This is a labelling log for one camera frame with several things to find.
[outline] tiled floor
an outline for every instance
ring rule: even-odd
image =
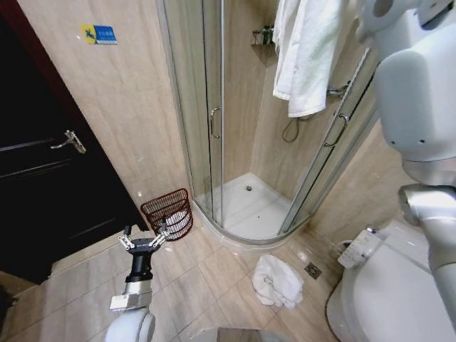
[[[259,255],[236,255],[211,240],[195,222],[178,242],[152,256],[150,310],[157,325],[154,342],[186,342],[202,328],[226,326],[278,331],[291,341],[336,341],[326,324],[324,306],[341,269],[329,246],[314,232],[302,232],[273,252],[304,278],[304,300],[294,309],[260,304],[252,288]],[[313,280],[304,267],[322,271]],[[110,298],[123,290],[130,257],[120,245],[62,270],[41,286],[20,295],[8,312],[0,341],[101,342],[117,316]]]

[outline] glass panel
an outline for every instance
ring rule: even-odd
[[[220,0],[203,0],[209,148],[214,221],[222,225],[222,42]]]
[[[339,170],[346,166],[361,143],[363,134],[368,132],[368,128],[375,122],[375,96],[371,80],[377,64],[378,59],[374,53],[366,55],[351,94],[341,109],[342,113],[351,113],[346,130],[334,148],[322,147],[318,152],[296,197],[296,205],[282,227],[284,232],[298,227],[316,211],[327,191],[337,180]],[[338,135],[341,128],[333,127],[332,131]],[[328,138],[328,141],[332,142],[334,138]]]
[[[194,200],[213,217],[202,0],[166,0],[165,13]]]

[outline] shower drain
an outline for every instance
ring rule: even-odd
[[[315,266],[314,264],[312,264],[311,262],[309,262],[309,264],[306,266],[306,268],[304,270],[307,273],[309,273],[310,276],[314,279],[317,279],[318,276],[321,274],[320,269],[317,266]]]

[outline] white robot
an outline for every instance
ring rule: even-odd
[[[419,182],[399,190],[404,216],[429,240],[430,269],[456,328],[456,9],[453,0],[366,0],[360,18],[359,39],[380,55],[374,84],[384,138]],[[150,256],[166,234],[131,241],[127,230],[121,237],[133,269],[111,302],[123,313],[107,342],[152,340]],[[200,337],[217,341],[217,331]]]

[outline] wall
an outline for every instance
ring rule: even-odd
[[[224,181],[250,170],[271,47],[251,46],[252,31],[271,25],[276,0],[225,2]]]
[[[398,190],[414,183],[400,155],[383,139],[376,123],[309,225],[333,243],[354,238],[367,224],[401,219]]]
[[[351,2],[341,24],[329,81],[331,87],[344,86],[363,55],[365,47],[359,44],[355,36],[357,27],[356,11]],[[250,170],[292,200],[322,143],[339,102],[329,98],[325,110],[309,121],[299,123],[297,139],[285,142],[282,131],[291,119],[288,117],[288,102],[272,95],[276,67],[277,57],[273,53],[266,70]],[[296,120],[286,132],[288,139],[296,132],[295,124]]]
[[[188,187],[155,2],[19,3],[135,203]],[[88,45],[80,24],[118,45]]]

